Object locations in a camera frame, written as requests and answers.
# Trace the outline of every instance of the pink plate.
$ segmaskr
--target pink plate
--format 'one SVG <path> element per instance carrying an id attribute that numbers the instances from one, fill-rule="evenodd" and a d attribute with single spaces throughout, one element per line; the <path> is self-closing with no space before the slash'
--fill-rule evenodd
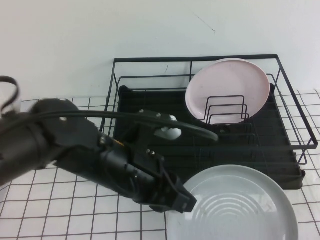
<path id="1" fill-rule="evenodd" d="M 204 123 L 235 124 L 255 115 L 265 105 L 269 91 L 268 77 L 260 67 L 228 58 L 193 77 L 185 103 L 190 113 Z"/>

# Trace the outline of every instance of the black tray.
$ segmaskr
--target black tray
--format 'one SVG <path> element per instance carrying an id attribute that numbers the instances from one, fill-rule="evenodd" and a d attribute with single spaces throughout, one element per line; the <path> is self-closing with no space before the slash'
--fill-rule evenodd
<path id="1" fill-rule="evenodd" d="M 255 116 L 238 124 L 207 125 L 195 119 L 186 107 L 185 90 L 134 91 L 121 86 L 118 112 L 137 113 L 144 109 L 166 113 L 174 115 L 178 121 L 219 135 L 218 144 L 187 132 L 175 141 L 153 138 L 149 148 L 163 155 L 166 168 L 184 182 L 207 168 L 234 164 L 268 175 L 283 189 L 300 189 L 306 173 L 300 169 L 293 150 L 283 148 L 291 144 L 273 95 L 274 88 L 271 85 L 265 106 Z M 114 138 L 119 139 L 132 124 L 118 119 Z"/>

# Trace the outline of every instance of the white plate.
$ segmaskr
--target white plate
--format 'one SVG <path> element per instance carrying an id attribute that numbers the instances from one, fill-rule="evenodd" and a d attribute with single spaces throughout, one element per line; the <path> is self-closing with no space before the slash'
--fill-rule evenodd
<path id="1" fill-rule="evenodd" d="M 243 100 L 247 105 L 246 118 L 252 117 L 265 105 L 269 92 L 268 77 L 260 67 L 243 59 L 227 58 L 205 67 L 193 77 L 185 93 L 185 103 L 190 113 L 204 123 L 234 124 L 245 118 L 241 115 L 246 112 L 245 107 L 242 109 Z M 209 99 L 206 110 L 207 99 L 212 96 L 215 97 Z M 211 105 L 229 106 L 209 109 Z"/>
<path id="2" fill-rule="evenodd" d="M 287 196 L 252 168 L 223 165 L 192 177 L 185 188 L 191 213 L 169 212 L 168 240 L 297 240 L 298 223 Z"/>

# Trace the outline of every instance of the black dish rack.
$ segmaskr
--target black dish rack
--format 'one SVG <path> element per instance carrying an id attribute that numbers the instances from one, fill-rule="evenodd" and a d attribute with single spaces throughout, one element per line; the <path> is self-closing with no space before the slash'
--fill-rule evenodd
<path id="1" fill-rule="evenodd" d="M 210 99 L 220 98 L 219 103 L 221 98 L 238 99 L 239 102 L 228 105 L 237 107 L 238 110 L 228 114 L 240 115 L 243 122 L 205 124 L 189 113 L 185 103 L 186 89 L 189 81 L 203 65 L 225 58 L 244 59 L 258 65 L 259 63 L 265 65 L 265 62 L 269 61 L 266 65 L 270 81 L 269 97 L 264 107 L 251 117 L 244 96 L 212 96 Z M 270 66 L 276 66 L 275 74 L 268 72 Z M 163 74 L 167 73 L 169 67 L 171 71 L 176 72 Z M 294 105 L 286 104 L 288 98 Z M 212 116 L 221 115 L 213 111 L 215 107 L 221 106 L 226 105 L 211 105 L 208 99 L 205 109 L 207 116 L 204 119 L 210 122 Z M 137 113 L 141 109 L 174 115 L 178 121 L 201 126 L 219 135 L 219 143 L 187 132 L 183 132 L 175 141 L 156 136 L 153 138 L 149 148 L 163 155 L 166 168 L 178 174 L 184 182 L 207 168 L 234 164 L 247 166 L 268 175 L 283 189 L 300 189 L 306 173 L 299 165 L 307 164 L 305 151 L 318 146 L 281 61 L 275 54 L 115 58 L 105 111 Z M 308 139 L 298 131 L 296 125 L 298 118 L 305 125 L 309 134 Z M 284 119 L 291 126 L 290 130 L 285 126 Z M 100 131 L 118 139 L 132 124 L 130 120 L 103 119 Z"/>

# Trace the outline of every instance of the black cable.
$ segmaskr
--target black cable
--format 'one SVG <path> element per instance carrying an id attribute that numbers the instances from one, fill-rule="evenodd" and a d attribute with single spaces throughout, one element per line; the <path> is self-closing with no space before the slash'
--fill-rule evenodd
<path id="1" fill-rule="evenodd" d="M 16 120 L 0 130 L 0 135 L 3 135 L 15 128 L 25 126 L 27 124 L 36 123 L 43 119 L 52 118 L 78 118 L 78 117 L 88 117 L 88 118 L 111 118 L 111 119 L 130 119 L 137 122 L 144 122 L 150 124 L 159 124 L 163 127 L 177 128 L 181 130 L 189 131 L 195 135 L 212 139 L 218 141 L 219 137 L 214 132 L 207 129 L 194 126 L 188 123 L 163 120 L 158 118 L 153 118 L 149 116 L 143 116 L 139 113 L 125 113 L 125 112 L 112 112 L 112 111 L 54 111 L 54 112 L 44 112 L 35 115 L 30 115 L 26 118 Z"/>
<path id="2" fill-rule="evenodd" d="M 19 86 L 18 86 L 17 81 L 15 79 L 13 79 L 12 77 L 0 76 L 0 83 L 8 83 L 8 84 L 15 85 L 15 91 L 14 91 L 13 95 L 9 98 L 8 101 L 6 101 L 2 105 L 2 107 L 0 109 L 1 114 L 2 114 L 6 107 L 10 106 L 11 104 L 13 104 L 17 100 L 20 90 L 19 90 Z"/>

